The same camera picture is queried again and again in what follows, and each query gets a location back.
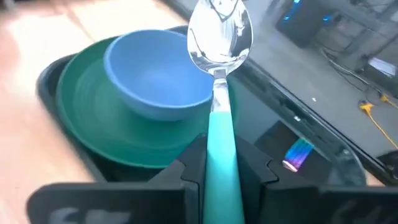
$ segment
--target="countertop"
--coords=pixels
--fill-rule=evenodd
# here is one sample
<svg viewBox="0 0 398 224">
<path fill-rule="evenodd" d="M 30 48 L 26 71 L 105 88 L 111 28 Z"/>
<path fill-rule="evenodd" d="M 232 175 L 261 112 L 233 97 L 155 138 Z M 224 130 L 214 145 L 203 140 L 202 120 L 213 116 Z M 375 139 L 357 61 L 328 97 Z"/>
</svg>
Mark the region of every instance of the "countertop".
<svg viewBox="0 0 398 224">
<path fill-rule="evenodd" d="M 28 223 L 27 198 L 45 184 L 93 181 L 41 105 L 35 83 L 48 64 L 93 41 L 186 23 L 156 0 L 132 2 L 39 1 L 0 12 L 0 223 Z M 381 185 L 370 174 L 368 181 Z"/>
</svg>

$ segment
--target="black device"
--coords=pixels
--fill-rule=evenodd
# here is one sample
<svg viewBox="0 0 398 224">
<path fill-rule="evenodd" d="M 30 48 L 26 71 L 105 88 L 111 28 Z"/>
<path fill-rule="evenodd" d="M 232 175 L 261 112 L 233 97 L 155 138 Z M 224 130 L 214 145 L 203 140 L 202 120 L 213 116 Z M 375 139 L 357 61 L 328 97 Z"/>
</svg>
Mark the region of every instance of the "black device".
<svg viewBox="0 0 398 224">
<path fill-rule="evenodd" d="M 397 188 L 321 186 L 236 137 L 246 223 L 397 223 Z M 200 224 L 206 136 L 148 182 L 55 184 L 36 191 L 31 224 Z"/>
<path fill-rule="evenodd" d="M 306 47 L 321 29 L 328 13 L 330 10 L 318 0 L 291 0 L 276 28 L 295 45 Z"/>
</svg>

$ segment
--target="yellow cable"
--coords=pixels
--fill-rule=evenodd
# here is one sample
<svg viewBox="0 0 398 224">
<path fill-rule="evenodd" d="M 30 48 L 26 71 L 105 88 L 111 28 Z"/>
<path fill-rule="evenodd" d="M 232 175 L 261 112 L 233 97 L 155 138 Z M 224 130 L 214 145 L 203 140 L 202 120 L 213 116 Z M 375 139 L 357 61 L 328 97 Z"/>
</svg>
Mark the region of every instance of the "yellow cable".
<svg viewBox="0 0 398 224">
<path fill-rule="evenodd" d="M 389 103 L 391 106 L 393 106 L 396 109 L 398 109 L 398 106 L 394 102 L 392 102 L 386 95 L 381 95 L 380 100 L 385 102 L 385 103 Z"/>
<path fill-rule="evenodd" d="M 369 118 L 371 119 L 371 121 L 374 123 L 374 125 L 376 125 L 376 127 L 381 131 L 381 133 L 383 133 L 383 135 L 388 139 L 388 141 L 396 148 L 396 149 L 398 149 L 398 146 L 395 144 L 395 142 L 388 136 L 388 134 L 380 127 L 380 125 L 373 119 L 373 117 L 372 117 L 372 113 L 371 113 L 371 110 L 372 110 L 372 107 L 373 107 L 374 105 L 373 104 L 371 104 L 371 103 L 361 103 L 360 105 L 359 105 L 359 108 L 361 109 L 361 110 L 363 110 L 365 113 L 366 113 L 366 115 L 368 115 L 369 116 Z"/>
</svg>

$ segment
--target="spoon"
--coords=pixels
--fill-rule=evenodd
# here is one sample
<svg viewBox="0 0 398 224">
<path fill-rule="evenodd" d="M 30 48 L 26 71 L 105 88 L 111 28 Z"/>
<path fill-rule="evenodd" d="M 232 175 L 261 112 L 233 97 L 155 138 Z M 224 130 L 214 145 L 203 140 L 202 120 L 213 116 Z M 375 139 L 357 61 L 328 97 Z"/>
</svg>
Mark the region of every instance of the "spoon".
<svg viewBox="0 0 398 224">
<path fill-rule="evenodd" d="M 188 26 L 193 63 L 214 77 L 203 202 L 204 224 L 244 223 L 226 77 L 247 59 L 252 25 L 241 0 L 199 0 Z"/>
</svg>

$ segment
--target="spoon handle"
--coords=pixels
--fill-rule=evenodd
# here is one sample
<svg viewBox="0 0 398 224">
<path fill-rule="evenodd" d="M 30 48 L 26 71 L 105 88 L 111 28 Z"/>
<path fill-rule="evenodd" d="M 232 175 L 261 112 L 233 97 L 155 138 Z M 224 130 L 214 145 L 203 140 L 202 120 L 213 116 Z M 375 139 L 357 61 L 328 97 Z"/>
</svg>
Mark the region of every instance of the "spoon handle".
<svg viewBox="0 0 398 224">
<path fill-rule="evenodd" d="M 222 82 L 222 88 L 217 88 L 215 82 L 209 121 L 203 223 L 243 224 L 243 205 L 228 86 L 225 79 L 219 81 Z"/>
</svg>

